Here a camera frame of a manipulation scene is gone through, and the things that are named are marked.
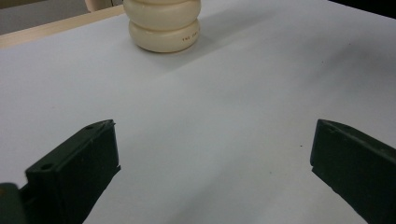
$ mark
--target white paper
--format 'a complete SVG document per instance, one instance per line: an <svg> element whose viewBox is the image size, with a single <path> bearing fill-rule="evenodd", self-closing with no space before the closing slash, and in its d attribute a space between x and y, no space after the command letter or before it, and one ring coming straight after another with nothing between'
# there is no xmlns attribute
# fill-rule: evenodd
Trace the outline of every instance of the white paper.
<svg viewBox="0 0 396 224"><path fill-rule="evenodd" d="M364 220L311 172L318 119L396 147L396 21L314 0L203 1L198 42L135 46L125 15L0 50L0 181L114 119L121 171L89 223Z"/></svg>

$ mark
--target wooden table edge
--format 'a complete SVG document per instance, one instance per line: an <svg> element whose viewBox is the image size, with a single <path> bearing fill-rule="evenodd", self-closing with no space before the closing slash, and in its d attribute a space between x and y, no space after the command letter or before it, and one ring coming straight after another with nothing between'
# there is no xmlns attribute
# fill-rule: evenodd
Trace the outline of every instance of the wooden table edge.
<svg viewBox="0 0 396 224"><path fill-rule="evenodd" d="M92 22L101 21L124 13L123 6L109 7L92 13L72 17L62 21L55 21L37 27L0 35L0 49L9 48L39 38L58 34Z"/></svg>

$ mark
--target cream ceramic object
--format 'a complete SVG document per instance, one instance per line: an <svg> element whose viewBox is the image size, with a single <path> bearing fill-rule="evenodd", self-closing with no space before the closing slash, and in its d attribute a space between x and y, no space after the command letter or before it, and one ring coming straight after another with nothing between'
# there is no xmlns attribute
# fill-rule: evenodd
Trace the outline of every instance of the cream ceramic object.
<svg viewBox="0 0 396 224"><path fill-rule="evenodd" d="M137 2L154 4L154 5L167 5L186 2L188 0L136 0Z"/></svg>
<svg viewBox="0 0 396 224"><path fill-rule="evenodd" d="M174 52L198 38L201 0L124 0L129 33L143 49Z"/></svg>
<svg viewBox="0 0 396 224"><path fill-rule="evenodd" d="M135 24L150 30L168 31L185 27L195 21L201 11L201 1L150 5L126 0L124 8L129 19Z"/></svg>
<svg viewBox="0 0 396 224"><path fill-rule="evenodd" d="M129 33L138 46L162 53L188 48L198 38L199 30L198 20L187 27L173 31L150 31L134 24L132 21L129 22Z"/></svg>

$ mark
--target table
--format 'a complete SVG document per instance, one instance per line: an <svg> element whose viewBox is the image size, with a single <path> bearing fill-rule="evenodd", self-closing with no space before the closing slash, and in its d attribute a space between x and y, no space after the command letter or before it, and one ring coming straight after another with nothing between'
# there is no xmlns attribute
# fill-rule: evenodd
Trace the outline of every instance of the table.
<svg viewBox="0 0 396 224"><path fill-rule="evenodd" d="M85 223L364 223L311 173L318 119L396 147L396 22L314 0L204 1L191 48L124 14L0 49L0 180L114 119L122 170Z"/></svg>
<svg viewBox="0 0 396 224"><path fill-rule="evenodd" d="M92 13L76 16L62 21L55 21L18 32L0 35L0 49L9 48L39 38L58 34L95 21L104 20L124 13L123 6L110 7Z"/></svg>

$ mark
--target black plastic part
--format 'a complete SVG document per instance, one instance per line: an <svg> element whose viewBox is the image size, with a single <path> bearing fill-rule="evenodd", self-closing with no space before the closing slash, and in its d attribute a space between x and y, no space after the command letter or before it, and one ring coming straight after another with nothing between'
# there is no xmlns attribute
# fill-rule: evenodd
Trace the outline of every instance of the black plastic part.
<svg viewBox="0 0 396 224"><path fill-rule="evenodd" d="M0 198L0 204L22 203L21 214L29 224L81 224L120 170L114 124L97 122L71 136L26 170L28 184L19 197L7 202Z"/></svg>
<svg viewBox="0 0 396 224"><path fill-rule="evenodd" d="M349 7L355 7L364 11L396 19L396 7L394 1L389 0L330 0Z"/></svg>
<svg viewBox="0 0 396 224"><path fill-rule="evenodd" d="M368 223L396 223L394 148L344 124L320 119L311 165Z"/></svg>
<svg viewBox="0 0 396 224"><path fill-rule="evenodd" d="M15 184L0 184L0 224L27 224L20 191Z"/></svg>

